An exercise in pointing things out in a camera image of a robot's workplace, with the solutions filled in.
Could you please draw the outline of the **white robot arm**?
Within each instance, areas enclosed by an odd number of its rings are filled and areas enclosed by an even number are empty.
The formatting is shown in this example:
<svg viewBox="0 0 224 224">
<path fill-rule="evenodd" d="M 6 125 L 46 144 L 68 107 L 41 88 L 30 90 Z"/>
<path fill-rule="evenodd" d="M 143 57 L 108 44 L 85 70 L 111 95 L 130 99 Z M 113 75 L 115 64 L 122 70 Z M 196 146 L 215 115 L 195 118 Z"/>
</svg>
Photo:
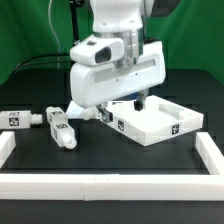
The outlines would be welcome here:
<svg viewBox="0 0 224 224">
<path fill-rule="evenodd" d="M 181 0 L 89 0 L 93 34 L 70 50 L 72 100 L 95 106 L 104 122 L 113 120 L 105 104 L 135 93 L 143 109 L 148 90 L 166 76 L 162 43 L 146 38 L 147 19 L 171 14 Z"/>
</svg>

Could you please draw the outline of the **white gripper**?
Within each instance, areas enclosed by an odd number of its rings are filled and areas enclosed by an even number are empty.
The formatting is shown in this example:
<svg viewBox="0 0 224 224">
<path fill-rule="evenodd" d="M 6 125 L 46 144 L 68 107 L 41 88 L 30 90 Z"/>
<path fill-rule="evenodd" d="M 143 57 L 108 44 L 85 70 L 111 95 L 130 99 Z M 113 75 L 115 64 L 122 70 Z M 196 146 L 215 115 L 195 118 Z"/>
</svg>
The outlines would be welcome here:
<svg viewBox="0 0 224 224">
<path fill-rule="evenodd" d="M 144 45 L 143 54 L 135 65 L 117 67 L 116 62 L 124 55 L 124 41 L 118 37 L 90 35 L 70 50 L 70 57 L 75 62 L 70 71 L 72 99 L 83 108 L 97 106 L 105 123 L 113 121 L 113 114 L 100 104 L 140 91 L 134 101 L 134 109 L 141 111 L 148 88 L 165 80 L 160 41 Z"/>
</svg>

